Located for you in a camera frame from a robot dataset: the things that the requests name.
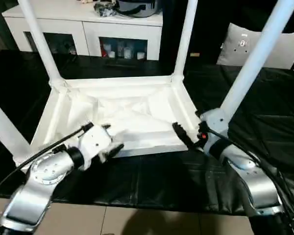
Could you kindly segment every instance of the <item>white cabinet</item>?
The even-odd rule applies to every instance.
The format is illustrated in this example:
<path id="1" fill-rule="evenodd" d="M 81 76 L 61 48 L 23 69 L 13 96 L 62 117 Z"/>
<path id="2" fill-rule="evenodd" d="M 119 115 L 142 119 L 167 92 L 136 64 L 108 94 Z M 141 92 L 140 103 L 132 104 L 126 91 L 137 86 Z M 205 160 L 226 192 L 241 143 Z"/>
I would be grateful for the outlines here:
<path id="1" fill-rule="evenodd" d="M 24 18 L 5 17 L 5 21 L 19 49 L 21 51 L 33 51 L 31 36 L 26 34 L 26 32 L 29 32 L 26 20 Z M 38 19 L 38 22 L 44 33 L 71 35 L 76 53 L 89 55 L 82 22 L 50 19 Z"/>
<path id="2" fill-rule="evenodd" d="M 143 52 L 148 60 L 159 59 L 163 24 L 161 13 L 147 18 L 120 15 L 100 17 L 94 11 L 93 3 L 82 4 L 76 0 L 31 0 L 31 4 L 54 53 L 69 51 L 78 55 L 105 56 L 102 53 L 102 41 L 112 38 L 139 45 L 139 49 L 133 50 L 133 58 L 137 58 L 138 52 Z M 15 6 L 2 15 L 19 49 L 35 50 L 21 8 Z"/>

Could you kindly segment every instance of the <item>dark background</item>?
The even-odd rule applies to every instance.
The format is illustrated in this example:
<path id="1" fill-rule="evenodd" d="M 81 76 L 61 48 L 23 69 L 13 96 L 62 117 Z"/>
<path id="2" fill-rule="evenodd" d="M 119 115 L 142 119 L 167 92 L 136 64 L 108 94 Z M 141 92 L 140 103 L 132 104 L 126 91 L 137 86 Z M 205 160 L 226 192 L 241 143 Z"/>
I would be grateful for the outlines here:
<path id="1" fill-rule="evenodd" d="M 230 23 L 253 31 L 262 31 L 276 0 L 199 0 L 190 44 L 190 52 L 200 53 L 188 63 L 215 64 Z M 187 1 L 162 0 L 163 31 L 160 60 L 175 63 Z M 294 13 L 285 33 L 294 32 Z"/>

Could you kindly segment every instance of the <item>white shelf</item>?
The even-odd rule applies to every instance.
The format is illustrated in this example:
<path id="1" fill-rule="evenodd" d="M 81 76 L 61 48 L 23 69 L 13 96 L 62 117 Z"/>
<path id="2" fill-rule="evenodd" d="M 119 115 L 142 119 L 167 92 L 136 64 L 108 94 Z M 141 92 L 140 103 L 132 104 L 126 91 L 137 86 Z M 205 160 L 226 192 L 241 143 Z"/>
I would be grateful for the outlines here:
<path id="1" fill-rule="evenodd" d="M 133 24 L 162 27 L 162 13 L 146 18 L 130 18 L 116 15 L 100 17 L 94 10 L 94 3 L 82 4 L 77 0 L 31 0 L 38 19 L 84 21 L 112 24 Z M 4 17 L 23 18 L 20 6 L 13 7 L 2 14 Z"/>

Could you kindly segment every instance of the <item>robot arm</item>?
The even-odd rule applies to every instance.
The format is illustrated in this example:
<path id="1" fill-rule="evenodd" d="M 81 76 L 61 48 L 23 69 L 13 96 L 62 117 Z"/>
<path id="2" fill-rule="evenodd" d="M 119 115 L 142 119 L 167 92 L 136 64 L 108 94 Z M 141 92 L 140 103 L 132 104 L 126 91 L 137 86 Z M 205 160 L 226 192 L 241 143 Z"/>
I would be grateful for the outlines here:
<path id="1" fill-rule="evenodd" d="M 34 233 L 50 207 L 54 190 L 72 169 L 88 169 L 94 157 L 104 163 L 109 153 L 122 147 L 121 143 L 113 143 L 104 127 L 92 125 L 68 146 L 61 145 L 37 158 L 27 171 L 27 182 L 12 195 L 0 216 L 0 226 Z"/>

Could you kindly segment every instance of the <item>tile floor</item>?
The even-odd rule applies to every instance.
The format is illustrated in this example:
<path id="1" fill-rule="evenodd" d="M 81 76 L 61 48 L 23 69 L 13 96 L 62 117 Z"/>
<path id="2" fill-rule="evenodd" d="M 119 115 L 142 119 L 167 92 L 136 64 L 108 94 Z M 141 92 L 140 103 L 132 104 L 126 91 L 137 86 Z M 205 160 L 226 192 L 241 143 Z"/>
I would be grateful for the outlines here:
<path id="1" fill-rule="evenodd" d="M 7 200 L 0 199 L 0 211 Z M 53 203 L 36 235 L 252 235 L 243 216 Z"/>

